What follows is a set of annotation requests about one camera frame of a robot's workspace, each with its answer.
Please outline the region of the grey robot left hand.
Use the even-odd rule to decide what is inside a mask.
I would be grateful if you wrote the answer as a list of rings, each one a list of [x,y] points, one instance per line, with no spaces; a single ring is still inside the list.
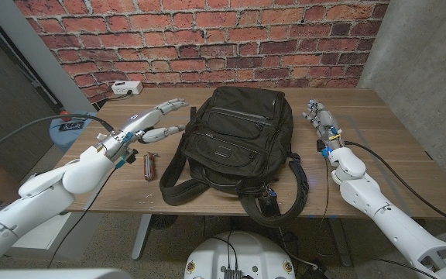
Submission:
[[[119,130],[122,141],[131,143],[137,140],[140,143],[155,143],[175,133],[184,131],[185,125],[168,128],[155,128],[155,125],[161,120],[163,115],[185,106],[188,106],[188,103],[183,98],[175,98],[143,113],[131,116]]]

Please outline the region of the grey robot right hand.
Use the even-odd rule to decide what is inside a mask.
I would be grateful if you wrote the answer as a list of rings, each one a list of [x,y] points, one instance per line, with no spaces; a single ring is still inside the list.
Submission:
[[[341,128],[336,118],[317,99],[309,101],[307,112],[303,112],[302,116],[316,129],[317,136],[325,143],[340,140]]]

